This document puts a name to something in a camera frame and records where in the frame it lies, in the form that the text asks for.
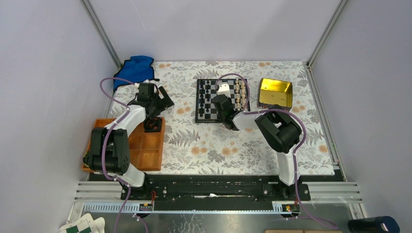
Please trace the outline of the black white chess board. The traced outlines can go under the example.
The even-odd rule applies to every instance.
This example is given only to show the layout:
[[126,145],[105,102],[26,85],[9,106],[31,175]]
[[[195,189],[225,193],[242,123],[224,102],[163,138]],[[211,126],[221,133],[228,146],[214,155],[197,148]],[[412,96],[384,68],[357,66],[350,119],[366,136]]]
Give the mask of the black white chess board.
[[[236,79],[198,79],[196,81],[196,110],[195,110],[195,122],[196,123],[221,123],[218,119],[218,114],[215,109],[214,104],[211,102],[212,98],[218,95],[218,87],[215,86],[216,83],[225,83],[228,85],[229,93],[232,100],[233,107],[236,110],[242,111],[242,108],[237,108],[236,98],[235,98],[235,84]],[[240,104],[241,103],[241,85],[240,85]]]

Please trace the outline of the gold tin box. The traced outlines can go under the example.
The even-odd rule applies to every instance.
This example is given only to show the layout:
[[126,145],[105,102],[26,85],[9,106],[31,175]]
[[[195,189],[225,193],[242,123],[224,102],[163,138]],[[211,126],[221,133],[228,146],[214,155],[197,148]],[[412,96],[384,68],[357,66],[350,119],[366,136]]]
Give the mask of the gold tin box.
[[272,108],[278,105],[283,110],[289,111],[292,108],[292,87],[289,81],[262,78],[258,90],[258,107]]

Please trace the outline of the folded green chess mat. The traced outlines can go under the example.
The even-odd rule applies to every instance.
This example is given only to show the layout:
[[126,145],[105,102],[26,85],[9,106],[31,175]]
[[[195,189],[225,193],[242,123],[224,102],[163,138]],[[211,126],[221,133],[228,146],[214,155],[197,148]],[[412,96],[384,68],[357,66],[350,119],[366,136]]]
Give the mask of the folded green chess mat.
[[59,233],[104,233],[105,219],[99,217],[93,219],[92,215],[87,213],[73,223],[68,223],[59,228]]

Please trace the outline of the black orange swirl object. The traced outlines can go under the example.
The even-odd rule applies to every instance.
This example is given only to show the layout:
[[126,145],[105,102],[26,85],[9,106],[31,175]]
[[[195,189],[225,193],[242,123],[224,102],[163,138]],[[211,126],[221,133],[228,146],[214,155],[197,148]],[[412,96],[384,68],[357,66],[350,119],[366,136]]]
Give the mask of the black orange swirl object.
[[162,128],[162,119],[160,117],[146,119],[143,127],[146,133],[158,133]]

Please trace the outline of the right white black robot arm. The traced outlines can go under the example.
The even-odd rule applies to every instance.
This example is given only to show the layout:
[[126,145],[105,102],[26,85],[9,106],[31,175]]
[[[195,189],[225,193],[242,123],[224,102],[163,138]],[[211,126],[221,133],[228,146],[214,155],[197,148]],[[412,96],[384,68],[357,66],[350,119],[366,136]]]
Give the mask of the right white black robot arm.
[[257,200],[292,200],[299,202],[300,173],[294,160],[295,149],[300,145],[301,127],[280,106],[257,112],[235,110],[227,83],[218,86],[211,102],[217,109],[220,122],[229,130],[258,129],[277,155],[279,182],[263,184]]

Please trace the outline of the dark blue bottle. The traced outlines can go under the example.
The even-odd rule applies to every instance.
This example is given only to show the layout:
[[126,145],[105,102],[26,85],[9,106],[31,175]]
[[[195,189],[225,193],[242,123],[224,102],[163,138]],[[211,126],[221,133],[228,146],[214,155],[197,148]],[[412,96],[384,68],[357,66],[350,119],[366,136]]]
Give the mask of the dark blue bottle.
[[352,233],[400,233],[398,223],[390,216],[352,219],[347,225]]

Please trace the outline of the blue cloth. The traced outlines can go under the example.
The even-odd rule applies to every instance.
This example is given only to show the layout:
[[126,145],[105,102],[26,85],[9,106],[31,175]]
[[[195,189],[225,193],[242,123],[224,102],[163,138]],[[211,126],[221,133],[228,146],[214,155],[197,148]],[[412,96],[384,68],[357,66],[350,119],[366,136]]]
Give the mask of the blue cloth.
[[115,78],[128,80],[132,83],[148,81],[159,81],[155,78],[155,71],[152,67],[154,58],[144,55],[131,56],[125,60],[122,68],[114,75]]

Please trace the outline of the black mounting base rail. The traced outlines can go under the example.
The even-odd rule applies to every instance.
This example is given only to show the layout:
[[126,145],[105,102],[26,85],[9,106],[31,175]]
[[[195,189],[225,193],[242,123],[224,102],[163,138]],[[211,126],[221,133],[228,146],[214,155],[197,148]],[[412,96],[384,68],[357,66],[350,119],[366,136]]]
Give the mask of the black mounting base rail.
[[248,197],[257,201],[309,201],[309,187],[282,183],[277,175],[145,176],[142,187],[122,186],[121,200],[175,200],[182,197]]

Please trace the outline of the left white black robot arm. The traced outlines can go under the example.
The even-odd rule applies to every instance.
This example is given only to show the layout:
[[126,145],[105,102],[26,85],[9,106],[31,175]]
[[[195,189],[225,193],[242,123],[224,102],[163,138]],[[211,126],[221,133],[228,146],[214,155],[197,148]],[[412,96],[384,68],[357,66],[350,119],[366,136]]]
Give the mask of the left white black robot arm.
[[160,168],[166,123],[160,114],[173,105],[164,87],[140,83],[119,117],[92,130],[84,165],[120,182],[123,200],[127,196],[134,200],[155,196],[142,163],[148,162],[148,170]]

